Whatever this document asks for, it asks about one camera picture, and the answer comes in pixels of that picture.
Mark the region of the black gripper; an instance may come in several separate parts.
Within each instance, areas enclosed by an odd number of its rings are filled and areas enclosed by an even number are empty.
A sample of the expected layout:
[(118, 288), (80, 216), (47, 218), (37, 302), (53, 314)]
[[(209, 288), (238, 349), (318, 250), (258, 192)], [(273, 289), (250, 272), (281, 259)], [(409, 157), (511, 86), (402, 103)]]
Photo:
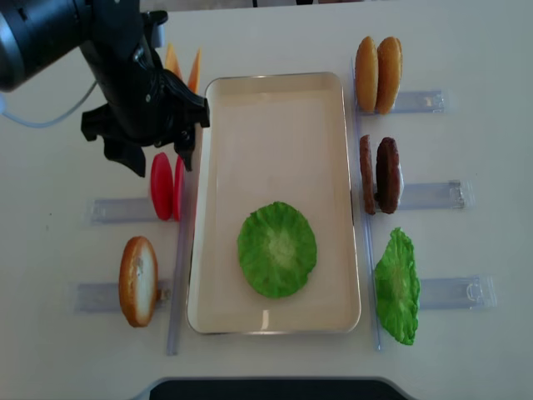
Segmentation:
[(113, 80), (104, 94), (107, 104), (82, 115), (82, 133), (88, 141), (104, 138), (108, 161), (144, 178), (146, 158), (140, 147), (172, 143), (185, 169), (192, 171), (195, 126), (209, 126), (204, 97), (164, 68), (128, 72)]

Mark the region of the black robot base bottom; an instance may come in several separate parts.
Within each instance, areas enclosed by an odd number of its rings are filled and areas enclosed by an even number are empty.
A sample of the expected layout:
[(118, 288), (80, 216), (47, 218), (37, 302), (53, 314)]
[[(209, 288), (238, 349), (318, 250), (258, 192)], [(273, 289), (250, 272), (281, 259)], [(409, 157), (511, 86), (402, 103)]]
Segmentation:
[(190, 377), (169, 378), (136, 399), (411, 399), (397, 385), (376, 378)]

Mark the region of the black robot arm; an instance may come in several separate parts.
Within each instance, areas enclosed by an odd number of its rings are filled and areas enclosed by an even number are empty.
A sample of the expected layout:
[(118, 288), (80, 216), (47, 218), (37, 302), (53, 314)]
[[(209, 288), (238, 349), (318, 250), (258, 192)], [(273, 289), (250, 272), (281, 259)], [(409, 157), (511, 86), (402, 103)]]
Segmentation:
[(196, 127), (210, 125), (206, 98), (162, 65), (155, 46), (167, 12), (138, 1), (1, 3), (1, 89), (20, 87), (79, 48), (106, 102), (82, 115), (89, 142), (102, 138), (107, 160), (146, 172), (144, 147), (172, 144), (192, 170)]

